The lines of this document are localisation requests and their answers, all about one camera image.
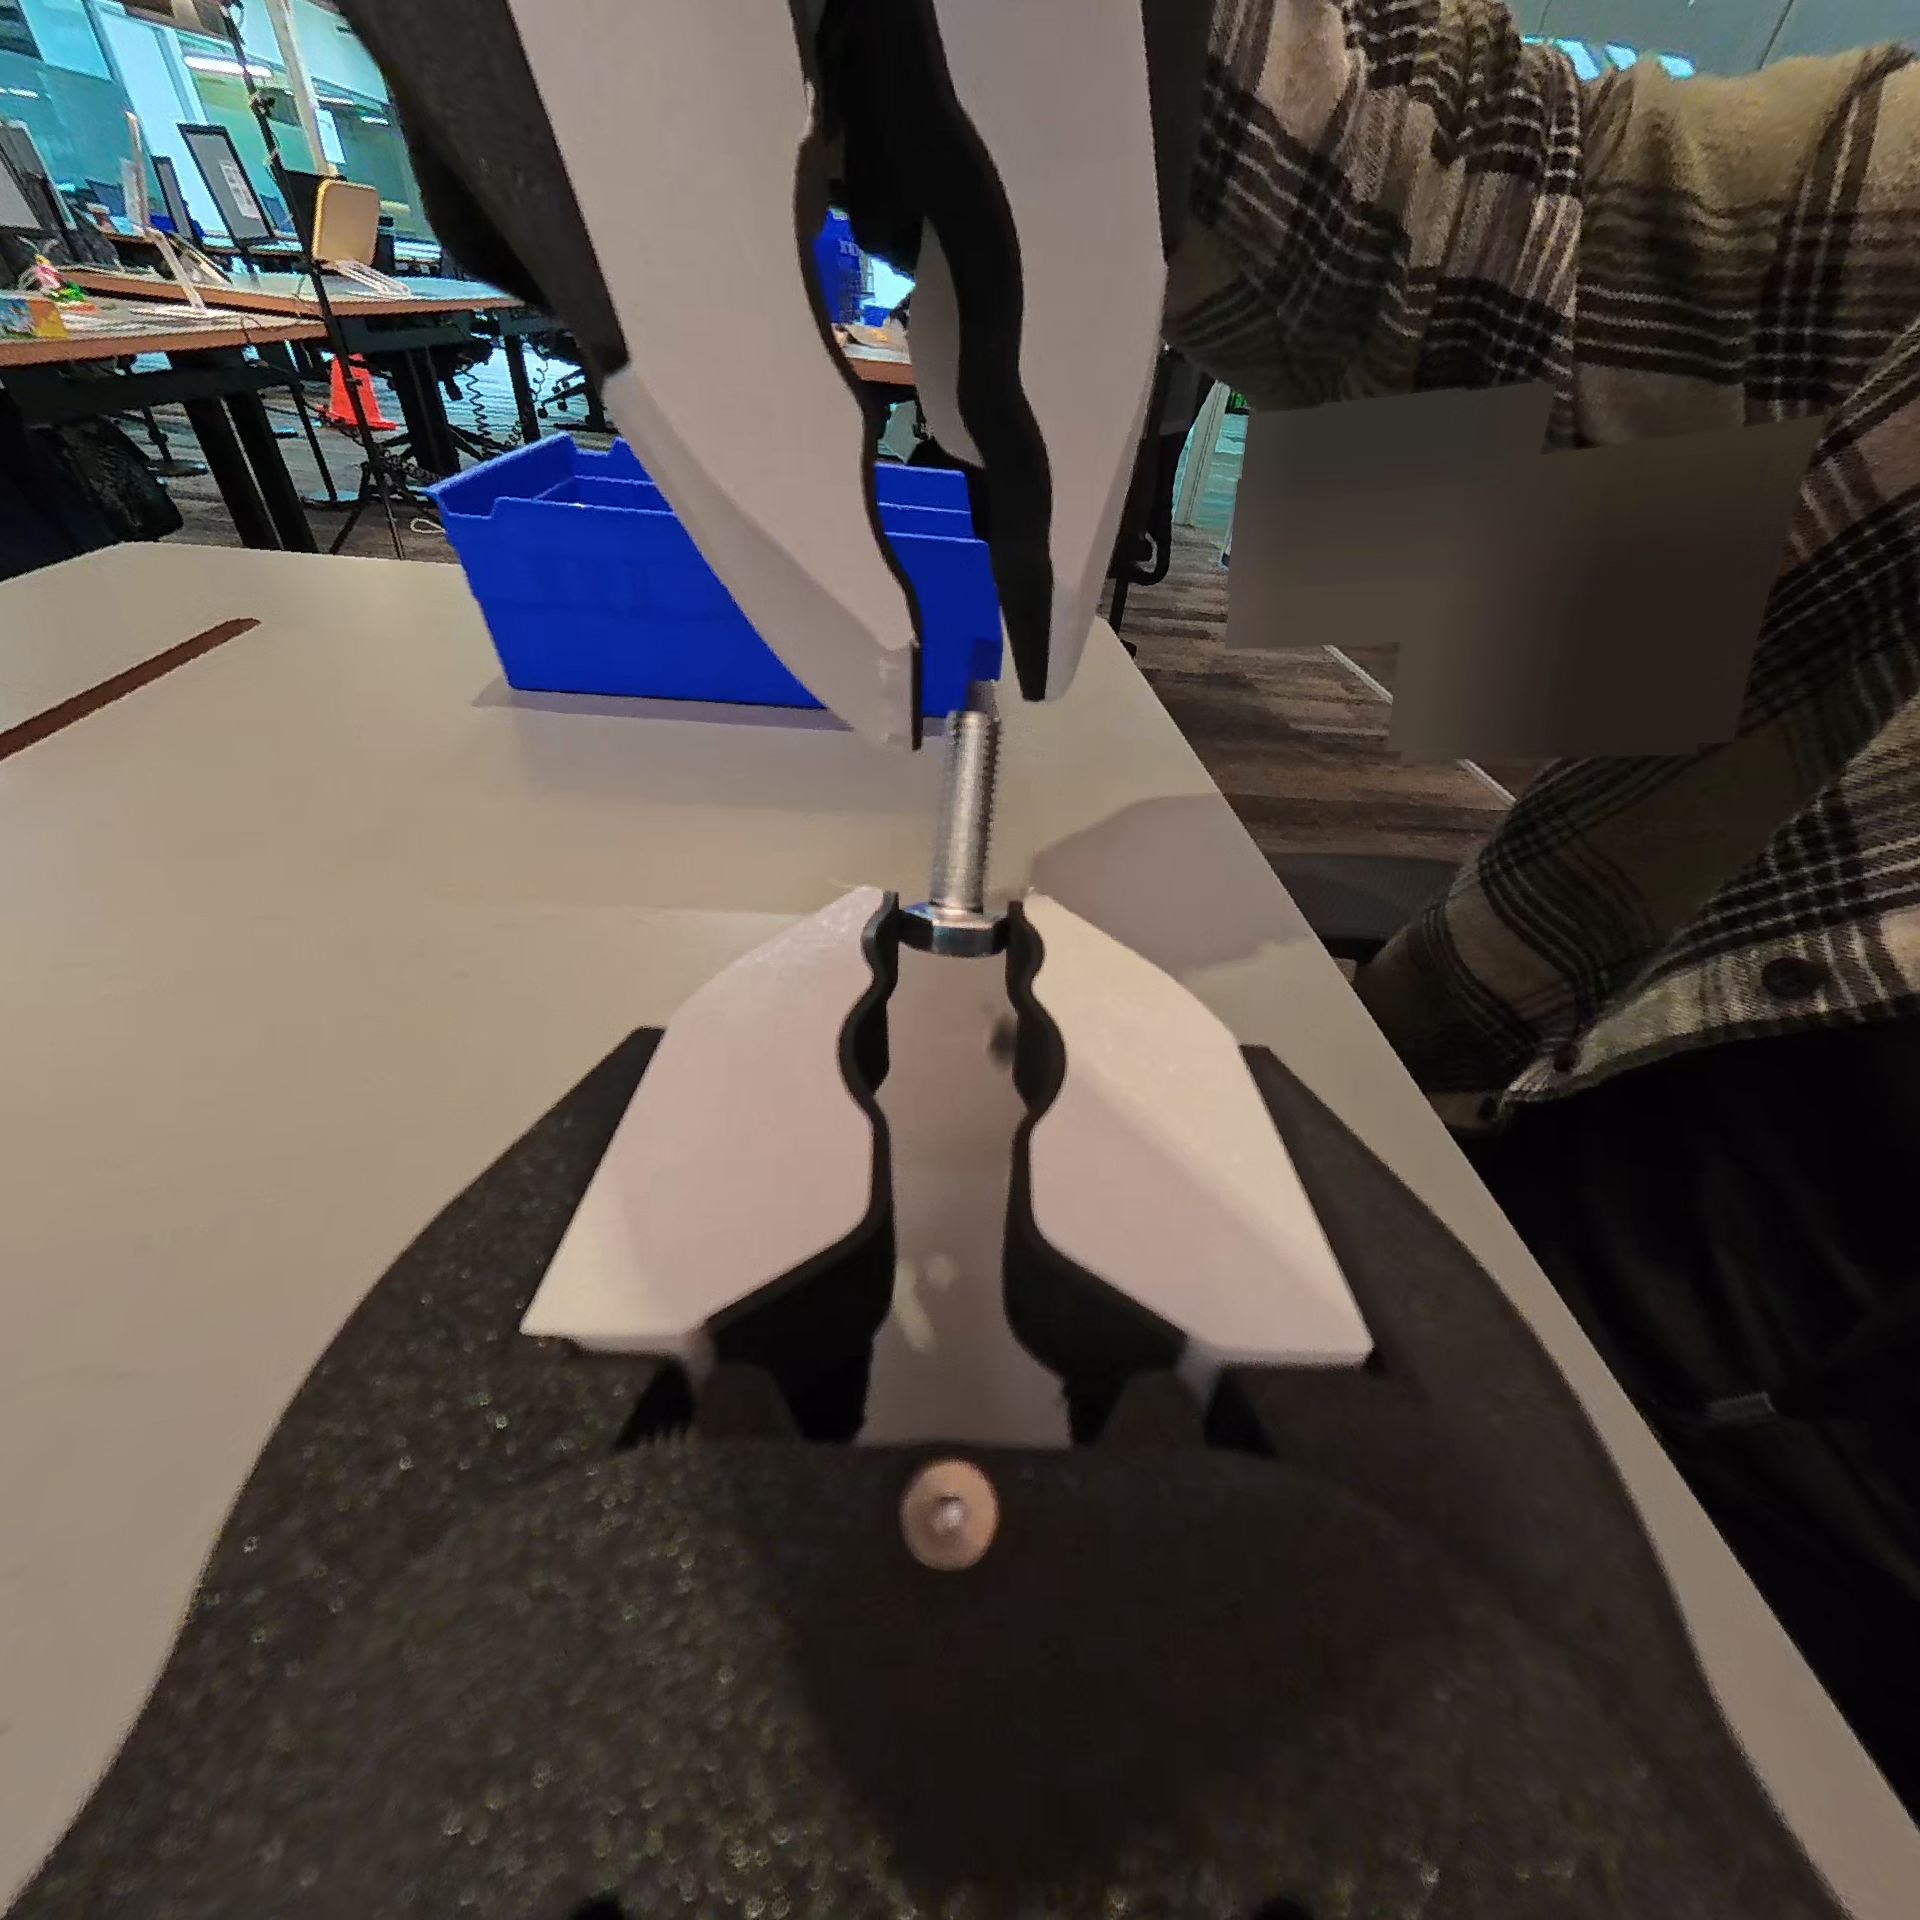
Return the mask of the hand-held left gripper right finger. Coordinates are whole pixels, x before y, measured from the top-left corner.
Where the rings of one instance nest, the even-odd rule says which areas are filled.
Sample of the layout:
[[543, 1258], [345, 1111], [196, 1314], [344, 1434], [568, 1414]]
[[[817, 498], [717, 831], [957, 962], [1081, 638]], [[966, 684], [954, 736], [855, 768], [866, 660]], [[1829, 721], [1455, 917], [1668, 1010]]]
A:
[[1055, 1374], [1375, 1355], [1258, 1078], [1182, 983], [1061, 898], [1008, 917], [1004, 1316]]

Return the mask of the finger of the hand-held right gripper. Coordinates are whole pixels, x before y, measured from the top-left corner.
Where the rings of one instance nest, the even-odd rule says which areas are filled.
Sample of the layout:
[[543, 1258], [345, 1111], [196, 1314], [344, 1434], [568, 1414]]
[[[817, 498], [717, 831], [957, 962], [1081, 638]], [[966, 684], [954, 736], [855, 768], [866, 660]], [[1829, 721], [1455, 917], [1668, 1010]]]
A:
[[1164, 237], [1142, 5], [932, 5], [954, 294], [941, 372], [990, 482], [1027, 701], [1067, 695], [1160, 361]]
[[512, 5], [627, 354], [620, 436], [784, 667], [922, 744], [922, 624], [801, 229], [815, 97], [793, 5]]

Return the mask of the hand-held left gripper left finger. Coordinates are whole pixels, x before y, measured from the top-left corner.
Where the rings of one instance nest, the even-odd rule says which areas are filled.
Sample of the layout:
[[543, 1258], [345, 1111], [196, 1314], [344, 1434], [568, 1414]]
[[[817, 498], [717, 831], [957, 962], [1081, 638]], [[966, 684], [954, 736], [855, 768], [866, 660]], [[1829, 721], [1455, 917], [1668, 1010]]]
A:
[[893, 1142], [876, 1090], [900, 895], [856, 885], [754, 947], [662, 1027], [527, 1337], [808, 1371], [893, 1302]]

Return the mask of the silver hex bolt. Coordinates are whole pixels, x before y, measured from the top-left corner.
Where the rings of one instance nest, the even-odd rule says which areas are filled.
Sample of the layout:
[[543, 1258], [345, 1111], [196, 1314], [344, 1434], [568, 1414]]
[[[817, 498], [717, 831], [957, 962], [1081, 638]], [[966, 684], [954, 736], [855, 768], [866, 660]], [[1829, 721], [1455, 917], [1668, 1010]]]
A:
[[985, 879], [996, 822], [998, 717], [959, 709], [947, 717], [947, 766], [933, 817], [928, 892], [900, 909], [900, 942], [933, 958], [991, 958], [1004, 916], [990, 912]]

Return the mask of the wooden-top desk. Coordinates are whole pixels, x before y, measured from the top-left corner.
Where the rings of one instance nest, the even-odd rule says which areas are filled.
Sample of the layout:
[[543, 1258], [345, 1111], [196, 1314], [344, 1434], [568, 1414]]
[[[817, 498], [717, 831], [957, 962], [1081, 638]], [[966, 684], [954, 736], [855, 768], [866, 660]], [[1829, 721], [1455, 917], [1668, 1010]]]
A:
[[214, 313], [258, 313], [267, 319], [321, 325], [329, 343], [370, 361], [399, 361], [399, 401], [405, 436], [418, 465], [432, 480], [458, 473], [458, 446], [473, 458], [488, 458], [474, 436], [458, 436], [447, 422], [441, 375], [429, 369], [432, 348], [458, 348], [479, 340], [479, 317], [495, 317], [504, 330], [545, 332], [552, 325], [516, 297], [479, 281], [396, 281], [372, 290], [362, 281], [326, 275], [243, 275], [235, 286], [200, 286], [205, 307]]
[[33, 426], [64, 426], [177, 403], [225, 517], [248, 551], [317, 553], [301, 493], [277, 453], [263, 395], [298, 375], [263, 359], [321, 343], [322, 325], [122, 301], [107, 330], [5, 340], [5, 446]]

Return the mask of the computer monitor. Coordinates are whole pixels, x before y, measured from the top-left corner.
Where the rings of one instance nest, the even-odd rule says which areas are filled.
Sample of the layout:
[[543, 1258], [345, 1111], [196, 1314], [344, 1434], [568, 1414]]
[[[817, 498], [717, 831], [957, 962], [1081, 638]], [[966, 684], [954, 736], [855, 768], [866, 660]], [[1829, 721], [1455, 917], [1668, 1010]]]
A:
[[240, 249], [282, 243], [282, 229], [245, 175], [232, 136], [214, 122], [177, 122], [177, 136], [186, 140], [189, 155], [193, 159], [193, 167], [200, 172], [214, 208], [221, 209], [221, 225], [225, 229], [230, 243]]

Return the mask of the blue plastic bin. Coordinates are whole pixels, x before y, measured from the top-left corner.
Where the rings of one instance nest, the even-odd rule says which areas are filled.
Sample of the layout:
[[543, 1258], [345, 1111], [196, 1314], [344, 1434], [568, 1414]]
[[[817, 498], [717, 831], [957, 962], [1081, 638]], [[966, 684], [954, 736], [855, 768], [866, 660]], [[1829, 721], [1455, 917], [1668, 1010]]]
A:
[[[817, 712], [627, 443], [551, 436], [429, 496], [516, 692]], [[876, 503], [926, 613], [922, 705], [939, 721], [1001, 671], [991, 561], [954, 469], [878, 461]]]

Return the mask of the black backpack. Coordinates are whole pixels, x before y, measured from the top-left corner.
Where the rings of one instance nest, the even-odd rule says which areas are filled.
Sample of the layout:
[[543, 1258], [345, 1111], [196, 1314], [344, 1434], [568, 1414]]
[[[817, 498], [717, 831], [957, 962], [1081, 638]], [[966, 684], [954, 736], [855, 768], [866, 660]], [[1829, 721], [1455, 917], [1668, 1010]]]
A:
[[177, 503], [115, 424], [26, 426], [5, 410], [5, 582], [180, 527]]

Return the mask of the person's torso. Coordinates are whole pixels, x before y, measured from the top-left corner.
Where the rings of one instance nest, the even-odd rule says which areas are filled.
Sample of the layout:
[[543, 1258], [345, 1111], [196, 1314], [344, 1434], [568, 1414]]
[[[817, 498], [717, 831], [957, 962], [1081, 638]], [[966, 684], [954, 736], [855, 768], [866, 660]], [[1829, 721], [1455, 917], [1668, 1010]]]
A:
[[1917, 327], [1817, 443], [1734, 739], [1556, 762], [1353, 988], [1467, 1130], [1917, 1020]]

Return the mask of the person's lap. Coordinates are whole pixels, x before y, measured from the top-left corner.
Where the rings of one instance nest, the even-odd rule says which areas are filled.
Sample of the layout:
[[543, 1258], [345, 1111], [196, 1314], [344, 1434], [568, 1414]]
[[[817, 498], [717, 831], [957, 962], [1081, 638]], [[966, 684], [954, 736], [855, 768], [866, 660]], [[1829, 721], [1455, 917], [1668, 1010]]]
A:
[[1917, 1021], [1690, 1051], [1459, 1143], [1917, 1815]]

